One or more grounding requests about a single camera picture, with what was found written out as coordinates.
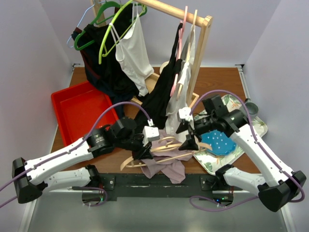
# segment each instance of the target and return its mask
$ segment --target plastic tray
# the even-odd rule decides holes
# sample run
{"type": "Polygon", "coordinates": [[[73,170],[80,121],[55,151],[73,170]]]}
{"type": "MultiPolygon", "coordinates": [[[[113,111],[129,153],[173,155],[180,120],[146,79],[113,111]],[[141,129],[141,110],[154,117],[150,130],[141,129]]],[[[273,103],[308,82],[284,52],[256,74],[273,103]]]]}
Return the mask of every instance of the plastic tray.
{"type": "MultiPolygon", "coordinates": [[[[229,111],[234,109],[239,109],[241,103],[232,95],[224,95],[222,97],[223,103],[227,106],[229,111]]],[[[195,116],[195,119],[199,119],[203,116],[195,116]]],[[[256,117],[253,121],[253,126],[256,132],[263,137],[267,133],[267,125],[263,122],[259,117],[256,117]]],[[[211,175],[215,175],[215,172],[223,167],[226,164],[232,164],[235,162],[244,151],[241,149],[240,146],[236,145],[236,148],[233,152],[226,156],[215,156],[208,151],[201,151],[194,154],[195,159],[203,166],[203,168],[211,175]]]]}
{"type": "MultiPolygon", "coordinates": [[[[72,86],[51,95],[59,130],[65,146],[83,137],[97,118],[112,105],[110,98],[95,89],[89,82],[72,86]]],[[[98,123],[97,128],[118,120],[111,109],[98,123]]]]}

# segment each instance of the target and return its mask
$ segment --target floral tray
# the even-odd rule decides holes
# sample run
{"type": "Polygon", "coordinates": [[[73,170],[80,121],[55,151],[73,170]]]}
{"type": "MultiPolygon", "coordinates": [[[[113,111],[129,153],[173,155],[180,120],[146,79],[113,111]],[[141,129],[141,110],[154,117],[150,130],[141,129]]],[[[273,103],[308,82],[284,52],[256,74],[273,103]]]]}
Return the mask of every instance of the floral tray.
{"type": "MultiPolygon", "coordinates": [[[[232,95],[224,95],[222,97],[222,101],[229,111],[239,109],[241,103],[232,95]]],[[[203,114],[206,114],[206,111],[203,110],[200,115],[195,116],[195,119],[199,119],[203,117],[203,114]]],[[[267,126],[265,122],[263,122],[259,117],[256,117],[253,120],[253,126],[257,133],[262,137],[267,132],[267,126]]],[[[215,172],[226,164],[232,164],[235,162],[244,151],[240,148],[240,146],[236,145],[236,149],[226,156],[215,156],[210,152],[202,151],[194,154],[195,159],[205,168],[205,170],[212,175],[215,175],[215,172]]]]}

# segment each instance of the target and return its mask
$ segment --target white shirt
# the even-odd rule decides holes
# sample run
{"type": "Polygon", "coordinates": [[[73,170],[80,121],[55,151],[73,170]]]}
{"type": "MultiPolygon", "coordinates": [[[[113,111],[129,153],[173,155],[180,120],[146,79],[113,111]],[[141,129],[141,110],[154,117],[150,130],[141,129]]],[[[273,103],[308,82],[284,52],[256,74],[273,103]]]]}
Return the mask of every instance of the white shirt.
{"type": "Polygon", "coordinates": [[[110,25],[115,43],[117,41],[115,35],[119,40],[119,43],[116,44],[116,60],[119,62],[122,71],[138,88],[139,96],[145,96],[148,93],[145,79],[154,73],[154,69],[149,63],[140,17],[137,13],[135,22],[122,39],[119,39],[113,24],[110,23],[110,25]]]}

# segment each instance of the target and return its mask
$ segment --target gray floor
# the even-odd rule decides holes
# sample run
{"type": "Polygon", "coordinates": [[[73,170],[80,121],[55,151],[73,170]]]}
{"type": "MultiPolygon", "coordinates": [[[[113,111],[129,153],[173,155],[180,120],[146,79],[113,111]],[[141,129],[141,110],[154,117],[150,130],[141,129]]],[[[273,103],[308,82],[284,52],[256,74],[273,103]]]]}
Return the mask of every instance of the gray floor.
{"type": "MultiPolygon", "coordinates": [[[[251,197],[236,193],[234,202],[251,197]]],[[[207,201],[195,201],[216,208],[207,201]]],[[[270,212],[259,200],[209,213],[184,198],[118,198],[88,208],[81,193],[47,193],[39,198],[29,232],[285,232],[282,213],[270,212]]]]}

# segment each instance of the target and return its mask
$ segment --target wooden table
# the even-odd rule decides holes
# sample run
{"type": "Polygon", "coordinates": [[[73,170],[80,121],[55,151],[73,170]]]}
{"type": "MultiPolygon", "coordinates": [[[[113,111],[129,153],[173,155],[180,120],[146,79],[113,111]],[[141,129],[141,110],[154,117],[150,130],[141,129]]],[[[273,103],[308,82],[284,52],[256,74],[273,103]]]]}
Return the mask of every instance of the wooden table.
{"type": "MultiPolygon", "coordinates": [[[[159,73],[159,68],[154,68],[154,71],[156,73],[159,73]]],[[[86,81],[84,68],[76,68],[74,70],[70,86],[79,84],[84,81],[86,81]]],[[[245,99],[245,94],[242,88],[237,68],[201,68],[198,74],[194,92],[201,96],[203,93],[213,89],[226,89],[237,94],[243,100],[245,99]]],[[[195,112],[199,113],[202,110],[203,105],[199,104],[195,112]]],[[[134,118],[137,111],[138,109],[134,106],[125,106],[125,115],[130,118],[134,118]]],[[[60,132],[58,130],[56,133],[52,151],[59,150],[63,147],[64,145],[61,139],[60,132]]],[[[125,168],[122,172],[120,171],[120,164],[130,156],[130,151],[115,149],[110,154],[106,154],[89,161],[78,163],[68,168],[68,170],[79,169],[88,164],[93,164],[101,173],[142,173],[140,168],[125,168]]],[[[195,158],[192,158],[187,162],[183,162],[183,164],[185,166],[186,173],[207,173],[205,169],[195,160],[195,158]]],[[[253,162],[248,158],[246,154],[243,154],[234,163],[234,165],[246,172],[260,173],[257,167],[253,164],[253,162]]]]}

